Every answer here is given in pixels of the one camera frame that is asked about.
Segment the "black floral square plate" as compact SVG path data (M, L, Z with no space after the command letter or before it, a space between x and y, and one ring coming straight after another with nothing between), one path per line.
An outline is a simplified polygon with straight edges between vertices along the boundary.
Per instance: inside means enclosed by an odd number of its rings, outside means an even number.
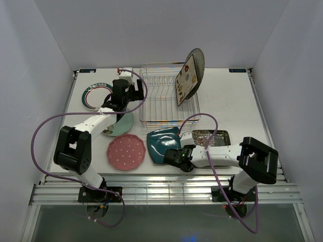
M206 146L206 142L213 134L214 130L193 130L192 136L196 146ZM230 146L231 140L229 133L225 130L218 130L209 143L211 147Z

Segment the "wire dish rack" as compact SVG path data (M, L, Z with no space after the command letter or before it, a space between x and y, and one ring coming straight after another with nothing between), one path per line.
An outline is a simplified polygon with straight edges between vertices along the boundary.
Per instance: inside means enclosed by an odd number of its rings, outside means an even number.
M142 64L139 75L148 86L148 95L139 108L139 120L148 129L159 129L181 126L183 121L192 115L184 127L195 125L200 116L198 96L194 94L178 106L176 98L175 78L183 62Z

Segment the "cream floral square plate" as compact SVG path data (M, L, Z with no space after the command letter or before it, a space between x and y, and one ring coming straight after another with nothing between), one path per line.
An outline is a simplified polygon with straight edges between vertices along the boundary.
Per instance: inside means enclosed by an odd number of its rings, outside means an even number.
M196 85L196 66L194 55L191 55L175 78L176 99L178 106L183 103Z

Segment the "speckled round plate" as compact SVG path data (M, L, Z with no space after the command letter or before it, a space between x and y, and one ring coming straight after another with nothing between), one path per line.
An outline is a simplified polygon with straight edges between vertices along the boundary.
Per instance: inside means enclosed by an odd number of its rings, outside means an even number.
M189 52L187 55L185 62L191 57L194 56L194 63L197 75L197 85L189 92L188 96L185 98L186 100L190 99L198 90L199 86L201 85L204 70L205 70L205 59L204 53L200 48L195 48Z

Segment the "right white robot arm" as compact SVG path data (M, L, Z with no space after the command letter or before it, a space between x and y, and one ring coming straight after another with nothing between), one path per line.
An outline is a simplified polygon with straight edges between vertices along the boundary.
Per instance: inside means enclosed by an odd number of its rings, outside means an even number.
M258 184L273 185L277 181L279 153L253 137L245 137L238 145L211 146L194 144L193 134L180 136L180 149L167 149L164 163L190 172L194 168L232 166L241 171L228 187L229 197L240 200Z

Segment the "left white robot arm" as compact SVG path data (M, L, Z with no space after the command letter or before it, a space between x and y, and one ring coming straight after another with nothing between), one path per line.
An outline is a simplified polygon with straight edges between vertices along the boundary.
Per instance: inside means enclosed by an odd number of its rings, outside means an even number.
M53 161L84 183L85 193L95 201L107 196L106 181L91 165L92 141L105 131L114 135L127 132L133 125L129 102L144 100L142 80L131 84L126 79L113 80L112 92L104 99L96 115L73 127L61 128Z

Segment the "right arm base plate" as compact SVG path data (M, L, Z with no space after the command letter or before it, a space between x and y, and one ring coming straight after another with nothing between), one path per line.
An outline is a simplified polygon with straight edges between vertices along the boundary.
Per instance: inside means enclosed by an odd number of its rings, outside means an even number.
M234 190L229 190L228 187L223 187L229 201L234 204L239 204L242 202L254 202L256 197L255 187L253 187L247 194L241 194ZM226 199L224 194L218 186L211 187L211 200L213 202L225 202Z

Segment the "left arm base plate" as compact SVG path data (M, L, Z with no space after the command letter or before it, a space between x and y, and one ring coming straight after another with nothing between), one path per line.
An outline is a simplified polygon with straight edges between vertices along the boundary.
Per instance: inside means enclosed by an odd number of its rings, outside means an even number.
M92 190L86 187L81 187L77 201L79 203L119 203L121 198L118 195Z

